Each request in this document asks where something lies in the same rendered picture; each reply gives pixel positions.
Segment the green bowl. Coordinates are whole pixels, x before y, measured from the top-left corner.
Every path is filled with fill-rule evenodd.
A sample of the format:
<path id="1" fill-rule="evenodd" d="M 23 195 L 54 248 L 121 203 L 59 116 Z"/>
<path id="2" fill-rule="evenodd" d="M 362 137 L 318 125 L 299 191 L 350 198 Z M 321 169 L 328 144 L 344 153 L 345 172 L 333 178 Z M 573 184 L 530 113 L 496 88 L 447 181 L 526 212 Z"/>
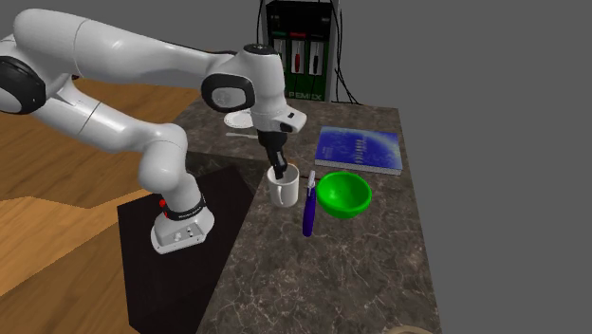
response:
<path id="1" fill-rule="evenodd" d="M 345 171 L 323 176 L 316 185 L 317 200 L 331 216 L 353 218 L 364 212 L 372 200 L 372 190 L 361 176 Z"/>

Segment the white mug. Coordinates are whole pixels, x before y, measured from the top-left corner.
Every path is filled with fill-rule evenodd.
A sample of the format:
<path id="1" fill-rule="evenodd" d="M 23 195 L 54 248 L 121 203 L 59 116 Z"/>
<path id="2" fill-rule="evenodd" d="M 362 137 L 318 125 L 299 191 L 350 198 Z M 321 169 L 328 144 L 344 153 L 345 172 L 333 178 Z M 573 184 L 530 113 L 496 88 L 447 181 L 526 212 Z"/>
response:
<path id="1" fill-rule="evenodd" d="M 296 204 L 299 197 L 300 172 L 298 168 L 289 163 L 282 178 L 277 178 L 272 167 L 267 174 L 270 201 L 280 208 L 289 208 Z"/>

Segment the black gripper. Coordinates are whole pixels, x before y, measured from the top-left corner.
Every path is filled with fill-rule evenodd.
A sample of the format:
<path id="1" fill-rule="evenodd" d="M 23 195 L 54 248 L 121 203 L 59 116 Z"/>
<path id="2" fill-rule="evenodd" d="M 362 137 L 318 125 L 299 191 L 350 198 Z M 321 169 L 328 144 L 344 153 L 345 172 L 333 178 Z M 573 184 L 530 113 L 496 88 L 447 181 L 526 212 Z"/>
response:
<path id="1" fill-rule="evenodd" d="M 268 152 L 268 158 L 276 179 L 282 179 L 287 170 L 287 161 L 283 153 L 283 133 L 257 131 L 258 142 Z"/>

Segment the blue book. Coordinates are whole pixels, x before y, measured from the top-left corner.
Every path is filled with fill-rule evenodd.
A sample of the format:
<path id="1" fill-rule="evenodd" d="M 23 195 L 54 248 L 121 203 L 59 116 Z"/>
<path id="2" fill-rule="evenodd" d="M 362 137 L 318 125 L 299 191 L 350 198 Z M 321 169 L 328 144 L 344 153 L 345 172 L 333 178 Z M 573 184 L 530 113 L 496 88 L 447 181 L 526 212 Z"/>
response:
<path id="1" fill-rule="evenodd" d="M 402 159 L 397 133 L 323 126 L 315 164 L 399 176 Z"/>

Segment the black robot stand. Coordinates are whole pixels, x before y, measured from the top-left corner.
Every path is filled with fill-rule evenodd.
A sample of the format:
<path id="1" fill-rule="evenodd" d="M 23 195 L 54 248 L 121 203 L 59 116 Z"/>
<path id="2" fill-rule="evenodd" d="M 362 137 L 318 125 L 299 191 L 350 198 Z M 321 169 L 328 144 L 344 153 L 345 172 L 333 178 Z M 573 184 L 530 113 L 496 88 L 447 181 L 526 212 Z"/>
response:
<path id="1" fill-rule="evenodd" d="M 197 184 L 215 222 L 203 243 L 183 250 L 153 248 L 160 195 L 118 207 L 129 324 L 140 334 L 196 334 L 253 200 L 233 166 L 200 176 Z"/>

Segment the green fuel pump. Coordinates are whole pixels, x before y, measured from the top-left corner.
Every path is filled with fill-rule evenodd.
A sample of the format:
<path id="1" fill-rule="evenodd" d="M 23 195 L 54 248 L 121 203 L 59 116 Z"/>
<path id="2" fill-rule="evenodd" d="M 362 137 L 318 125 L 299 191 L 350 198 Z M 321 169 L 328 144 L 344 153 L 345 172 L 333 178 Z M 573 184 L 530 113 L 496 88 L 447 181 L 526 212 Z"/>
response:
<path id="1" fill-rule="evenodd" d="M 257 0 L 258 42 L 272 46 L 291 99 L 356 104 L 341 70 L 340 0 Z"/>

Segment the white plate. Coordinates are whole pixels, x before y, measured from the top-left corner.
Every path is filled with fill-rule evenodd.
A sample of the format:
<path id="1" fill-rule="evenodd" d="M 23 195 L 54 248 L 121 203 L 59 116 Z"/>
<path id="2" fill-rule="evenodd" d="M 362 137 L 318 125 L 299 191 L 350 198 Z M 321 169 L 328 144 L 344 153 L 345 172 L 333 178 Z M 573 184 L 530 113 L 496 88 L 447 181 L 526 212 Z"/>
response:
<path id="1" fill-rule="evenodd" d="M 224 117 L 224 122 L 230 128 L 247 129 L 253 126 L 250 112 L 231 112 Z"/>

